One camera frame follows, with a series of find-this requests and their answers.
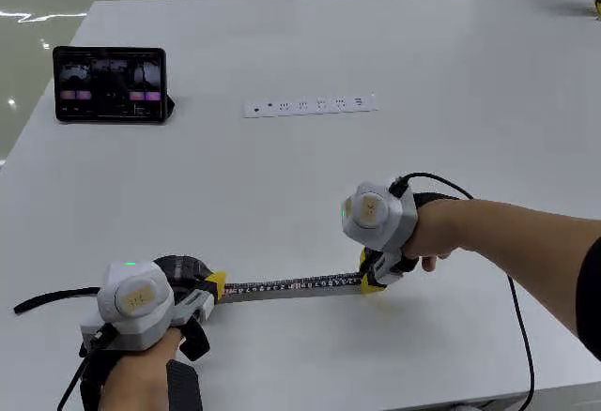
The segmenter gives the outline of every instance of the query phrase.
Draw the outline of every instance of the black sleeve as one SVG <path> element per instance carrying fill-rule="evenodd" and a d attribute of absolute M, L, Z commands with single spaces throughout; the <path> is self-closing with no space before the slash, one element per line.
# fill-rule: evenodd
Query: black sleeve
<path fill-rule="evenodd" d="M 576 326 L 578 337 L 601 360 L 601 237 L 586 254 L 576 288 Z"/>

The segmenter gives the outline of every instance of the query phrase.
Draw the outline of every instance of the hand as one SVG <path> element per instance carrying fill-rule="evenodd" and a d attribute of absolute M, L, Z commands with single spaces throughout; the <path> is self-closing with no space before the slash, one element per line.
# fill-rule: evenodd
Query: hand
<path fill-rule="evenodd" d="M 407 258 L 422 258 L 422 268 L 431 272 L 437 258 L 446 258 L 459 247 L 458 222 L 465 200 L 436 200 L 422 206 L 413 236 L 403 247 Z"/>
<path fill-rule="evenodd" d="M 153 411 L 168 407 L 167 362 L 176 356 L 181 332 L 169 328 L 144 352 L 124 356 L 109 374 L 102 390 L 102 411 Z"/>

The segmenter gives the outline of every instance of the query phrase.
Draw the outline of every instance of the wrist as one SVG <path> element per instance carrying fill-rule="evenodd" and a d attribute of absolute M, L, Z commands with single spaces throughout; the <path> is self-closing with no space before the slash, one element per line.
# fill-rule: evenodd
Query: wrist
<path fill-rule="evenodd" d="M 449 234 L 454 245 L 463 250 L 473 251 L 470 243 L 470 217 L 477 200 L 453 200 L 449 203 Z"/>

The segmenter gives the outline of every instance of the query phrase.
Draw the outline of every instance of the power outlet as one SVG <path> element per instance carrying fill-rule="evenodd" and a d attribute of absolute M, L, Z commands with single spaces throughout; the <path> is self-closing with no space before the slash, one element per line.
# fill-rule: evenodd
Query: power outlet
<path fill-rule="evenodd" d="M 309 101 L 306 99 L 300 99 L 296 102 L 294 110 L 295 114 L 309 114 Z"/>
<path fill-rule="evenodd" d="M 330 99 L 330 107 L 335 113 L 346 113 L 347 109 L 347 99 L 345 97 L 335 97 Z"/>
<path fill-rule="evenodd" d="M 290 108 L 293 107 L 292 103 L 290 101 L 282 101 L 280 103 L 277 104 L 278 108 L 280 110 L 279 114 L 290 114 Z"/>
<path fill-rule="evenodd" d="M 317 112 L 322 114 L 328 109 L 328 101 L 326 99 L 317 99 Z"/>

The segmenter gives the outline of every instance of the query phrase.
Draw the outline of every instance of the yellow label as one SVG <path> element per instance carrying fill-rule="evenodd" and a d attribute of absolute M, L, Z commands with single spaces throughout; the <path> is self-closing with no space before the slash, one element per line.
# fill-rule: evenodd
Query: yellow label
<path fill-rule="evenodd" d="M 378 199 L 376 197 L 363 197 L 361 201 L 362 221 L 374 221 L 378 213 Z"/>
<path fill-rule="evenodd" d="M 144 286 L 121 298 L 121 306 L 124 308 L 125 312 L 133 312 L 152 300 L 154 300 L 152 288 L 150 286 Z"/>

